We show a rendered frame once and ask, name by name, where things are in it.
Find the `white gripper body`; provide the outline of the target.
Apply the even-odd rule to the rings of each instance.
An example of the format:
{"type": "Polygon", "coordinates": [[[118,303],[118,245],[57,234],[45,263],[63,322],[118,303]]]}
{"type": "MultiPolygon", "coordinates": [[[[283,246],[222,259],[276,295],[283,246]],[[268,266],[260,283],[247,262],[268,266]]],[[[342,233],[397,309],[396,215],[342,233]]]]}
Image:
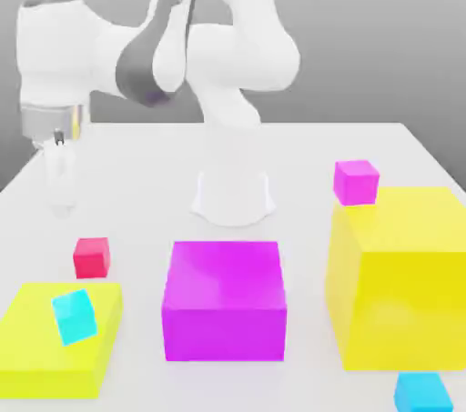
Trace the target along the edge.
{"type": "Polygon", "coordinates": [[[48,140],[44,144],[46,191],[52,205],[76,204],[76,152],[73,145],[48,140]]]}

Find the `small red cube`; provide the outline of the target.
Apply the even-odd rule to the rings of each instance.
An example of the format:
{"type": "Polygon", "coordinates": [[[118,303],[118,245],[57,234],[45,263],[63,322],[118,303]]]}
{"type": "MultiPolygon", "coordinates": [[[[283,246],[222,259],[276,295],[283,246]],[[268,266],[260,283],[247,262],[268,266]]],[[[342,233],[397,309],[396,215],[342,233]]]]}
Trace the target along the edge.
{"type": "Polygon", "coordinates": [[[106,237],[79,238],[73,253],[76,277],[106,277],[110,268],[110,249],[106,237]]]}

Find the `small cyan cube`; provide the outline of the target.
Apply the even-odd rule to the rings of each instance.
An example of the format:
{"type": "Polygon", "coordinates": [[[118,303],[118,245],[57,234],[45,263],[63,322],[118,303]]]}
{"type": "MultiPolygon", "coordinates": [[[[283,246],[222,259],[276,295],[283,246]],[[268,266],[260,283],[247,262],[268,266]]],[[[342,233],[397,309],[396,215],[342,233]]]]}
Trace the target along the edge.
{"type": "Polygon", "coordinates": [[[97,335],[95,309],[86,289],[56,296],[51,306],[64,347],[97,335]]]}

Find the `small magenta cube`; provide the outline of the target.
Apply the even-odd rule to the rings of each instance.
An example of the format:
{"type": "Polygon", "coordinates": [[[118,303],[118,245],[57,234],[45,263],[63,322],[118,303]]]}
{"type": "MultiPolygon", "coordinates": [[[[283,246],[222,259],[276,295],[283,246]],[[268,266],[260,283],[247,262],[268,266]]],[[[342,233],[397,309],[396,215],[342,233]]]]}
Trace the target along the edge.
{"type": "Polygon", "coordinates": [[[337,161],[333,191],[343,206],[376,203],[380,173],[368,160],[337,161]]]}

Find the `small sky blue cube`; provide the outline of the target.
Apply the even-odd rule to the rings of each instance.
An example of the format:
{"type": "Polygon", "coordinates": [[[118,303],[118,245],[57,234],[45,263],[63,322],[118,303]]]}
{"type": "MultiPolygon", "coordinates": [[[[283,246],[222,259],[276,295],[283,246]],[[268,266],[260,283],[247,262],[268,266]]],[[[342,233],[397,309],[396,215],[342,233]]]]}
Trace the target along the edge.
{"type": "Polygon", "coordinates": [[[394,404],[397,412],[453,412],[453,404],[438,373],[399,373],[394,404]]]}

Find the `large lime yellow box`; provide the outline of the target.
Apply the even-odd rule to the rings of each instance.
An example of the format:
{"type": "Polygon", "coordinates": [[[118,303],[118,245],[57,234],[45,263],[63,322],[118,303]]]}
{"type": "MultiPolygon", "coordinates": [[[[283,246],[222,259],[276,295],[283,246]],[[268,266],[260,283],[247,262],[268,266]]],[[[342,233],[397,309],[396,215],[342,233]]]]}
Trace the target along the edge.
{"type": "Polygon", "coordinates": [[[24,283],[0,319],[0,398],[95,398],[123,311],[118,283],[24,283]],[[51,301],[87,290],[97,335],[64,347],[51,301]]]}

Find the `large magenta box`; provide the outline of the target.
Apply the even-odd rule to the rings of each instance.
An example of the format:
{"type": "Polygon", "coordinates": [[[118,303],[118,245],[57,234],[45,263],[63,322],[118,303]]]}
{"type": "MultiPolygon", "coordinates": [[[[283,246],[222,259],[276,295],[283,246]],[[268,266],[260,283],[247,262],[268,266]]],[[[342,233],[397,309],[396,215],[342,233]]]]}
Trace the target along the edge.
{"type": "Polygon", "coordinates": [[[177,241],[161,305],[168,361],[281,361],[287,300],[275,241],[177,241]]]}

